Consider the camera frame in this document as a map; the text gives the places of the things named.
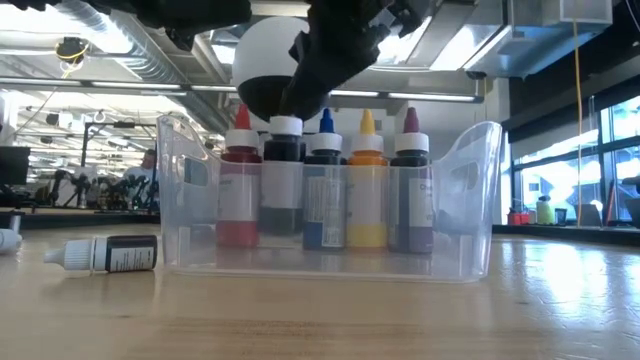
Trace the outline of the yellow food coloring bottle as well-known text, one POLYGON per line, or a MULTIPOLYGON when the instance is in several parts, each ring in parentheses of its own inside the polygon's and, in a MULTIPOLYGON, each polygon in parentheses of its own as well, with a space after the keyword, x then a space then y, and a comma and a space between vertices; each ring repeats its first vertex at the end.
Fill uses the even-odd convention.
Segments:
POLYGON ((384 139, 376 133, 372 112, 365 109, 348 159, 348 248, 378 250, 387 246, 387 166, 384 139))

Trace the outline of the red food coloring bottle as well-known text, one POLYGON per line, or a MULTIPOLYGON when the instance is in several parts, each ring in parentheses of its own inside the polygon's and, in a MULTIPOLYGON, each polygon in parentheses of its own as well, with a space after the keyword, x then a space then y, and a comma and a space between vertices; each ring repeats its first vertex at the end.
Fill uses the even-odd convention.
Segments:
POLYGON ((234 127, 225 135, 218 193, 217 241, 220 246, 255 247, 259 242, 259 135, 248 107, 239 106, 234 127))

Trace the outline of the small dropper bottle white cap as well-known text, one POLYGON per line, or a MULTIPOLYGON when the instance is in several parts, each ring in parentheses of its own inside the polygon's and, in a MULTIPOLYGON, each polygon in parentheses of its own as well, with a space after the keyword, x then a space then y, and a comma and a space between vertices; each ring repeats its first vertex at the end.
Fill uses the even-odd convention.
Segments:
POLYGON ((0 255, 11 254, 21 247, 23 237, 12 229, 0 229, 0 255))

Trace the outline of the white and black sphere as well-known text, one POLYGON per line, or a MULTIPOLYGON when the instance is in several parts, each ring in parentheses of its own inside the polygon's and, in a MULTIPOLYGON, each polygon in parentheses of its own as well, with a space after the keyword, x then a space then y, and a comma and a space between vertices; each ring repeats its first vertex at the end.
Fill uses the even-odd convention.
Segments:
POLYGON ((252 25, 236 46, 231 83, 261 120, 268 122, 279 113, 282 93, 297 68, 289 50, 297 35, 308 30, 300 18, 269 17, 252 25))

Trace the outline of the ceiling light tube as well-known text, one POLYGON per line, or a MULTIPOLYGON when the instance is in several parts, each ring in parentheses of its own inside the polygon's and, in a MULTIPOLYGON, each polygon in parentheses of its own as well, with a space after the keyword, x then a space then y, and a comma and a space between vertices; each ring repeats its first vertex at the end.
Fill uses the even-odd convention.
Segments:
POLYGON ((330 95, 333 97, 376 98, 376 99, 394 99, 394 100, 429 101, 429 102, 477 103, 477 102, 483 101, 482 97, 470 96, 470 95, 378 92, 378 91, 363 91, 363 90, 332 90, 330 92, 330 95))

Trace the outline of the background table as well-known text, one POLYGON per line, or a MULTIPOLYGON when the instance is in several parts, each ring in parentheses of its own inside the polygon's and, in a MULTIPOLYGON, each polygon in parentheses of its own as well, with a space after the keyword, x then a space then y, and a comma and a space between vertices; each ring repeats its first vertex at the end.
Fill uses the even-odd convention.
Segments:
POLYGON ((0 208, 0 228, 9 228, 11 215, 21 215, 20 230, 44 230, 71 227, 90 227, 123 224, 159 224, 159 215, 129 213, 92 213, 61 210, 53 213, 26 213, 22 210, 0 208))

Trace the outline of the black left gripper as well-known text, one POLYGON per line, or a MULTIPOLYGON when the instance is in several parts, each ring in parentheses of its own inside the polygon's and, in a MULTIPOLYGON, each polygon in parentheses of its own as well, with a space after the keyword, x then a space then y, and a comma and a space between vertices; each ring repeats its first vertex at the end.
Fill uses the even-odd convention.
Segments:
POLYGON ((435 9, 435 0, 305 0, 308 31, 299 33, 299 74, 283 88, 279 115, 310 119, 329 92, 367 67, 390 35, 405 37, 435 9))

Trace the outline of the black monitor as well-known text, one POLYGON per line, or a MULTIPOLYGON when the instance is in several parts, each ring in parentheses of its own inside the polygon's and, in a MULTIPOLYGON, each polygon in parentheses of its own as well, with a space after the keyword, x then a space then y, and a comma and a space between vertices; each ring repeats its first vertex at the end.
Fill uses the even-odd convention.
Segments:
POLYGON ((29 147, 0 146, 0 184, 27 183, 30 153, 29 147))

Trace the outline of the blue food coloring bottle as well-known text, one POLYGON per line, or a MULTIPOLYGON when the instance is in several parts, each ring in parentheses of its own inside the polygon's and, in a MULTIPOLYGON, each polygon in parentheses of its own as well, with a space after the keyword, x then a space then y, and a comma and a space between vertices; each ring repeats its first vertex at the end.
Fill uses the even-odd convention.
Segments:
POLYGON ((325 108, 319 130, 310 137, 303 167, 303 248, 343 249, 346 231, 346 160, 343 138, 325 108))

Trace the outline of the violet food coloring bottle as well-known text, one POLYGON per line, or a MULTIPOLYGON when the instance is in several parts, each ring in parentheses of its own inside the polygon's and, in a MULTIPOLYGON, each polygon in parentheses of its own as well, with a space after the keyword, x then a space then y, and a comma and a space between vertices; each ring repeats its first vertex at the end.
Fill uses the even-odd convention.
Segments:
POLYGON ((430 143, 420 130, 416 109, 409 107, 403 130, 395 136, 390 161, 389 250, 430 254, 434 244, 430 143))

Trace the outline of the black ceiling fixture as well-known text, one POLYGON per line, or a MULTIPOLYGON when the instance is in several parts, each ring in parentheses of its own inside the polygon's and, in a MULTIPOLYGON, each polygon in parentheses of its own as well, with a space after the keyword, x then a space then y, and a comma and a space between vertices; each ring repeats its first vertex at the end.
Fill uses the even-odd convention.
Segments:
POLYGON ((67 64, 81 64, 90 43, 79 37, 64 37, 55 45, 56 57, 67 64))

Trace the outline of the black food coloring bottle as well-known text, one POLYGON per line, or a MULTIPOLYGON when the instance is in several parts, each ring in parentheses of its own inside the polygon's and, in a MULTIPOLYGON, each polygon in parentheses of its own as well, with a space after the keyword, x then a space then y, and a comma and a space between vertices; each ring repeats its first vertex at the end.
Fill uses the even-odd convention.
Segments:
POLYGON ((303 121, 274 116, 261 165, 259 227, 263 233, 290 236, 302 227, 303 121))

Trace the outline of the green jug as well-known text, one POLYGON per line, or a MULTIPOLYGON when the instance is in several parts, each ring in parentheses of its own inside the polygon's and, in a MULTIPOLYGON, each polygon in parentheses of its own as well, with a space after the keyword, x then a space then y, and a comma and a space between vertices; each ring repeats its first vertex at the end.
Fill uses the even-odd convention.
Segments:
POLYGON ((553 225, 555 221, 555 213, 550 205, 550 196, 542 195, 536 202, 536 213, 538 225, 553 225))

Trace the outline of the small black dropper bottle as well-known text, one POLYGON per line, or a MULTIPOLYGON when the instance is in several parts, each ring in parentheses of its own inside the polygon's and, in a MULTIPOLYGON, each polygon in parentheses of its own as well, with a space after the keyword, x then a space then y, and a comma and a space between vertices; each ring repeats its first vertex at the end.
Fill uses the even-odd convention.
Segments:
POLYGON ((47 251, 44 262, 67 271, 124 273, 153 270, 157 255, 155 235, 114 235, 67 241, 47 251))

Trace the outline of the person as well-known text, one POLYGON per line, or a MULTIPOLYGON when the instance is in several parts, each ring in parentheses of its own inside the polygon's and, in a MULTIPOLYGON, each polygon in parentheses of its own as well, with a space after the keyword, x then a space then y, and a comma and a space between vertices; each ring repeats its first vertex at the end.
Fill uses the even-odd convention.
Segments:
MULTIPOLYGON (((124 174, 122 179, 124 180, 129 180, 129 178, 133 177, 134 180, 140 178, 140 177, 144 177, 147 180, 149 180, 149 184, 146 188, 146 190, 149 190, 149 186, 151 186, 151 180, 153 180, 153 172, 155 169, 155 163, 156 161, 156 150, 154 149, 147 149, 144 153, 144 157, 142 159, 142 163, 139 166, 135 166, 135 167, 131 167, 129 169, 127 169, 124 174)), ((138 187, 136 187, 135 189, 129 190, 129 195, 128 198, 131 202, 131 205, 133 206, 134 209, 139 208, 138 205, 134 205, 134 197, 136 195, 138 191, 138 187)), ((157 201, 159 202, 159 193, 158 191, 156 191, 155 195, 154 195, 154 199, 153 201, 157 201)))

